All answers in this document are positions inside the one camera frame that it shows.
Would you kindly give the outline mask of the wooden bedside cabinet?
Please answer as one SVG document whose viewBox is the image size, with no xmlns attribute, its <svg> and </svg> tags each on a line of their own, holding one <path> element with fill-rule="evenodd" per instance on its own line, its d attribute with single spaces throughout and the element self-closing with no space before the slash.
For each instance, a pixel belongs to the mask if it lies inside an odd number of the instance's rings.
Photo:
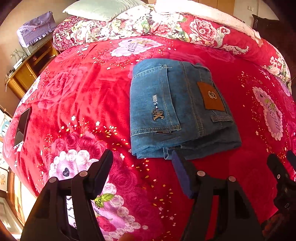
<svg viewBox="0 0 296 241">
<path fill-rule="evenodd" d="M 29 48 L 29 55 L 6 80 L 8 87 L 21 99 L 39 77 L 42 71 L 60 54 L 53 47 L 53 34 L 50 33 Z"/>
</svg>

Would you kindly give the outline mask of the black smartphone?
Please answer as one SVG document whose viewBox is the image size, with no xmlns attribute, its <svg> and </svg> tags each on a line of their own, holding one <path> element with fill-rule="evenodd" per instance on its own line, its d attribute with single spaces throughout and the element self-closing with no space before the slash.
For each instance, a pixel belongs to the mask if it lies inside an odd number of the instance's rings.
<svg viewBox="0 0 296 241">
<path fill-rule="evenodd" d="M 30 107 L 21 114 L 16 129 L 14 147 L 18 147 L 25 141 L 31 113 L 32 108 Z"/>
</svg>

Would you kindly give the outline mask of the purple ruffled fabric cover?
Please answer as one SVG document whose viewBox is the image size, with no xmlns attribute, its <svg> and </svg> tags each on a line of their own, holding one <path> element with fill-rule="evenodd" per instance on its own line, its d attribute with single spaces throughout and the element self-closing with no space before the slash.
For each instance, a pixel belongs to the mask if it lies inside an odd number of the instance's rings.
<svg viewBox="0 0 296 241">
<path fill-rule="evenodd" d="M 48 11 L 20 26 L 16 31 L 18 41 L 27 48 L 53 32 L 56 26 L 53 13 Z"/>
</svg>

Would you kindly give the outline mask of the blue denim jeans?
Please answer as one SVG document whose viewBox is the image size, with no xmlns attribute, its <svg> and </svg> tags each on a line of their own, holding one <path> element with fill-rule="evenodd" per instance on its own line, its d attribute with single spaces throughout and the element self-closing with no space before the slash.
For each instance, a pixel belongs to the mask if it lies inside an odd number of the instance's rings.
<svg viewBox="0 0 296 241">
<path fill-rule="evenodd" d="M 130 86 L 133 156 L 203 158 L 240 147 L 237 125 L 208 68 L 171 59 L 136 64 Z"/>
</svg>

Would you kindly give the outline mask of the red floral plush blanket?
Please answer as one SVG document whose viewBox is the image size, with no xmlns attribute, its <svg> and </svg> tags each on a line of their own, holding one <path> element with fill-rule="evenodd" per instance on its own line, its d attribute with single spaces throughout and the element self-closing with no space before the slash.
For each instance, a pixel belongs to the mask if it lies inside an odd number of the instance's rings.
<svg viewBox="0 0 296 241">
<path fill-rule="evenodd" d="M 62 52 L 20 101 L 4 138 L 12 170 L 35 195 L 51 177 L 74 177 L 106 149 L 114 161 L 93 202 L 106 240 L 180 240 L 193 201 L 171 159 L 133 156 L 130 86 L 136 64 L 171 59 L 208 68 L 237 125 L 241 146 L 188 160 L 209 176 L 236 178 L 259 221 L 276 212 L 275 179 L 266 160 L 295 150 L 295 102 L 272 74 L 224 50 L 149 36 L 103 41 Z M 32 108 L 25 141 L 14 147 L 21 114 Z"/>
</svg>

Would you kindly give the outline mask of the floral patterned quilt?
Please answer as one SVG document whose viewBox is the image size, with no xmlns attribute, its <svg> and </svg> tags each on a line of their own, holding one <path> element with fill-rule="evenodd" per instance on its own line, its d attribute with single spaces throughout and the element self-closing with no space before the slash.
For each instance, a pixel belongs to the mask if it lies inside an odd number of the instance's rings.
<svg viewBox="0 0 296 241">
<path fill-rule="evenodd" d="M 292 89 L 290 70 L 276 47 L 237 18 L 194 1 L 173 7 L 167 1 L 142 4 L 108 22 L 71 16 L 55 29 L 53 45 L 64 51 L 86 43 L 144 35 L 225 50 L 253 62 Z"/>
</svg>

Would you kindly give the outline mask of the pale green pillow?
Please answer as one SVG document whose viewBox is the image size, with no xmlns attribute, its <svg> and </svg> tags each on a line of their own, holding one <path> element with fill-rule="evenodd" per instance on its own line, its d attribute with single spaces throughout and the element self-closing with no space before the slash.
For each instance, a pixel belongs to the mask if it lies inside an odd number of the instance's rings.
<svg viewBox="0 0 296 241">
<path fill-rule="evenodd" d="M 109 22 L 128 9 L 144 4 L 143 1 L 137 0 L 80 0 L 69 5 L 63 13 L 89 20 Z"/>
</svg>

